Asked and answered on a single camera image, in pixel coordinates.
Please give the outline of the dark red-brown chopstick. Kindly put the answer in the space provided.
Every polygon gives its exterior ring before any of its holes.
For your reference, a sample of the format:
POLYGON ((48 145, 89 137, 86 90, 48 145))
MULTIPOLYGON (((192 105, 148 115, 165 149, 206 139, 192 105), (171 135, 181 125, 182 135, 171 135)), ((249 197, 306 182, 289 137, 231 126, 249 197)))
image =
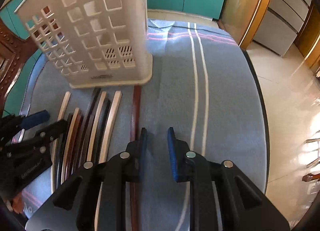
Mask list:
MULTIPOLYGON (((130 140, 135 141, 139 137, 139 115, 140 115, 140 96, 141 86, 136 85, 133 90, 132 113, 131 113, 131 131, 130 140)), ((138 195, 139 185, 130 183, 130 212, 131 212, 131 228, 133 231, 139 231, 138 216, 138 195)))

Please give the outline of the carved wooden chair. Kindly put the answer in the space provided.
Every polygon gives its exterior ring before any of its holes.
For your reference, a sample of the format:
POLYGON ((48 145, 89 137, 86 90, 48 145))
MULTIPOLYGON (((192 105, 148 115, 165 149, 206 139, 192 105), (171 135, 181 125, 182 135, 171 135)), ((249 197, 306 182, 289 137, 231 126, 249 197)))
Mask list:
POLYGON ((1 22, 1 113, 26 61, 38 50, 31 38, 16 36, 1 22))

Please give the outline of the dark brown chopstick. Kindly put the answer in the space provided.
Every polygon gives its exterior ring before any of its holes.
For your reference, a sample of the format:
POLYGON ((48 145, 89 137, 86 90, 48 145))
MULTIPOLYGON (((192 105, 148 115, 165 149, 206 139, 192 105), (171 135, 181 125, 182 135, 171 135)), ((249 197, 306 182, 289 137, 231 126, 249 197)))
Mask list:
POLYGON ((80 158, 81 158, 81 153, 82 153, 82 144, 84 141, 86 129, 89 123, 90 116, 92 114, 93 108, 95 106, 95 103, 97 101, 97 98, 99 96, 99 93, 101 91, 101 88, 94 88, 92 92, 92 96, 90 98, 89 104, 87 106, 85 115, 81 121, 81 126, 79 127, 77 131, 77 136, 76 136, 76 142, 75 142, 75 157, 73 160, 73 167, 72 170, 75 171, 78 168, 80 158))

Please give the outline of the blue striped table cloth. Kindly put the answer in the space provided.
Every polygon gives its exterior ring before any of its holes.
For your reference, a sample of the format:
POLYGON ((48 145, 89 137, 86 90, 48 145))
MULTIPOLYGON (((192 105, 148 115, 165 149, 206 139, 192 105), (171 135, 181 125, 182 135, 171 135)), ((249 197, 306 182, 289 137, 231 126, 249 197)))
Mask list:
MULTIPOLYGON (((265 219, 276 213, 266 198, 268 142, 266 110, 247 52, 224 30, 186 22, 150 20, 146 48, 152 55, 151 80, 141 86, 138 133, 146 128, 148 143, 139 185, 139 230, 190 230, 190 184, 172 176, 168 129, 187 142, 191 151, 222 164, 231 182, 239 214, 238 230, 274 230, 265 219)), ((26 230, 82 230, 82 198, 86 171, 96 166, 86 161, 89 139, 103 91, 112 101, 122 97, 114 123, 107 161, 131 142, 134 86, 101 88, 82 144, 78 168, 61 184, 63 155, 76 107, 81 121, 92 91, 73 92, 66 133, 58 137, 55 191, 50 190, 50 168, 31 182, 43 200, 26 222, 26 230)), ((126 184, 126 229, 131 228, 130 183, 126 184)))

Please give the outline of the white perforated utensil basket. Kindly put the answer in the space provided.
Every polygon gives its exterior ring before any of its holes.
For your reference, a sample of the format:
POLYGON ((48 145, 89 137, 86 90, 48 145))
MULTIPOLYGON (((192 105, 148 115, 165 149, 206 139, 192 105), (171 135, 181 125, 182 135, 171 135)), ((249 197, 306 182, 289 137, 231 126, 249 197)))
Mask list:
POLYGON ((72 88, 152 77, 147 0, 23 0, 15 13, 72 88))

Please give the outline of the light wood chopstick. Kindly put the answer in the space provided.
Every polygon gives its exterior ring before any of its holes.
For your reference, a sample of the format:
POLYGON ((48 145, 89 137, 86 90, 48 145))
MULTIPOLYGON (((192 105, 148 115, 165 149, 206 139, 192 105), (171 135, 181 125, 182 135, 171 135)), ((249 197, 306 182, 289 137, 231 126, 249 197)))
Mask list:
POLYGON ((107 92, 103 91, 101 93, 100 100, 99 100, 96 114, 95 114, 94 121, 93 121, 93 127, 92 127, 92 131, 91 131, 90 139, 89 139, 89 146, 88 146, 88 153, 87 153, 86 161, 92 161, 92 153, 93 153, 93 145, 94 145, 95 135, 97 132, 98 122, 100 119, 101 110, 102 110, 104 101, 106 99, 106 96, 107 96, 107 92))
POLYGON ((107 96, 104 101, 93 145, 91 162, 93 162, 94 165, 107 161, 111 136, 121 97, 122 92, 115 91, 112 101, 110 101, 107 96))
MULTIPOLYGON (((68 106, 69 103, 69 99, 71 97, 71 92, 67 91, 65 93, 65 96, 63 98, 61 107, 60 107, 60 111, 57 117, 57 120, 61 120, 64 118, 65 112, 66 112, 66 108, 68 106)), ((56 183, 56 169, 55 167, 57 166, 56 163, 56 152, 57 152, 57 144, 58 144, 59 139, 56 139, 53 141, 53 146, 52 146, 52 152, 51 152, 51 159, 52 159, 52 167, 50 169, 50 190, 51 190, 51 194, 53 194, 53 192, 55 191, 55 183, 56 183)))

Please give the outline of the wooden glass sliding door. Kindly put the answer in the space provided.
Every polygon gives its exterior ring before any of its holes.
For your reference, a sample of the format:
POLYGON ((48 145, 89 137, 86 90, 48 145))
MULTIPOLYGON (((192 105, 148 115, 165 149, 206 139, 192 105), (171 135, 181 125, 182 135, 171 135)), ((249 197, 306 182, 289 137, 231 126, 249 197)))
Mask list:
POLYGON ((219 28, 227 31, 238 46, 247 49, 266 14, 271 0, 225 0, 219 28))

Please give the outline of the silver refrigerator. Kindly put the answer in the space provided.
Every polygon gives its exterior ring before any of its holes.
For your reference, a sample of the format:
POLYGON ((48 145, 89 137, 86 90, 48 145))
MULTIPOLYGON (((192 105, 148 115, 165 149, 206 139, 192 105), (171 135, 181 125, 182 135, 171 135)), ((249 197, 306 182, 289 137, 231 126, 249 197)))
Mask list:
POLYGON ((270 0, 253 40, 279 56, 285 55, 302 28, 311 0, 270 0))

